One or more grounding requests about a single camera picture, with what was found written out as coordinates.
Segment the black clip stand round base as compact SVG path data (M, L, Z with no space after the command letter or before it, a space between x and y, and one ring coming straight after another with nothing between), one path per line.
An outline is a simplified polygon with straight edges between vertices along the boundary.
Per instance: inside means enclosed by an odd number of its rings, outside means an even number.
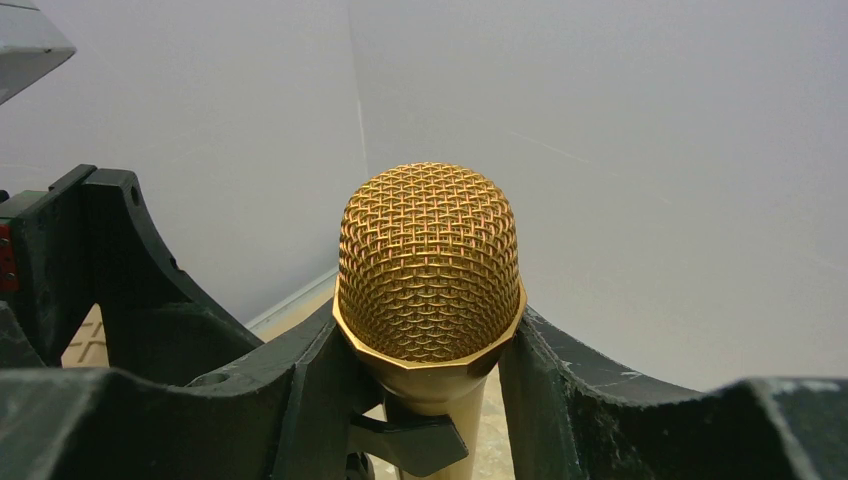
M383 407L384 420L364 414L349 417L350 453L376 456L418 478L446 472L469 456L450 415L421 414L392 395L385 397Z

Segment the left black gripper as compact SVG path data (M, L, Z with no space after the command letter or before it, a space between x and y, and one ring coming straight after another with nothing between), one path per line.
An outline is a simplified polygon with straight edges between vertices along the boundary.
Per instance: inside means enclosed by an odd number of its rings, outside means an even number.
M83 164L46 192L3 190L1 366L60 365L94 298L111 366L156 383L186 385L262 343L179 267L134 173Z

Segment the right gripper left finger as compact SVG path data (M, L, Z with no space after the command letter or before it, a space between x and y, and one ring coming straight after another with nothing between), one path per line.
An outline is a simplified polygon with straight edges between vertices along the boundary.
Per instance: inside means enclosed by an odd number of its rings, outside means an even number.
M182 386L1 369L5 479L342 479L371 383L327 308Z

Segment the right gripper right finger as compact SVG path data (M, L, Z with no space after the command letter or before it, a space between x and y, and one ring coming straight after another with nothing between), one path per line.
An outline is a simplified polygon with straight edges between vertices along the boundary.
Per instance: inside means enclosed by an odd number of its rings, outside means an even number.
M847 383L701 393L619 364L527 309L499 375L519 479L843 479Z

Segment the gold microphone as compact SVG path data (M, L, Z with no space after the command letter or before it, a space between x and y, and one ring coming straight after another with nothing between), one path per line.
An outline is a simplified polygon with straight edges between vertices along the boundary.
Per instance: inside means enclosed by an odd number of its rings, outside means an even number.
M359 187L341 220L333 315L387 391L386 416L448 416L473 475L486 379L527 304L515 217L471 169L403 164Z

